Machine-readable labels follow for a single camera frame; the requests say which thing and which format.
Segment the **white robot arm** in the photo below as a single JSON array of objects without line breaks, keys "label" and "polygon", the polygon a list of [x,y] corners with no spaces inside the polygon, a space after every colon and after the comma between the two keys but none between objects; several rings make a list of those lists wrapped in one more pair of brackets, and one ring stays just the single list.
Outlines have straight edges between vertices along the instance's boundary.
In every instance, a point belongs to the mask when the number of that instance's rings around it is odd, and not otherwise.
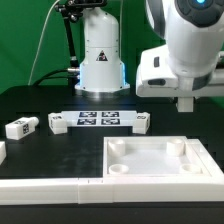
[{"label": "white robot arm", "polygon": [[[166,44],[141,54],[140,97],[224,96],[224,0],[145,0],[147,19]],[[75,89],[90,96],[129,88],[119,58],[118,22],[96,5],[84,10],[85,58]]]}]

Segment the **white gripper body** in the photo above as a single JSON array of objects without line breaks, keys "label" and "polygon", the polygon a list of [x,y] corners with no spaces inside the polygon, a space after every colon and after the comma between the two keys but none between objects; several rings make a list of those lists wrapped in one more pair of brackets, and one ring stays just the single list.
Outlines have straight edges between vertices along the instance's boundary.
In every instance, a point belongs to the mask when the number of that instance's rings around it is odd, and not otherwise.
[{"label": "white gripper body", "polygon": [[224,69],[216,69],[208,85],[199,90],[181,90],[167,62],[168,49],[156,47],[141,54],[136,73],[139,97],[224,97]]}]

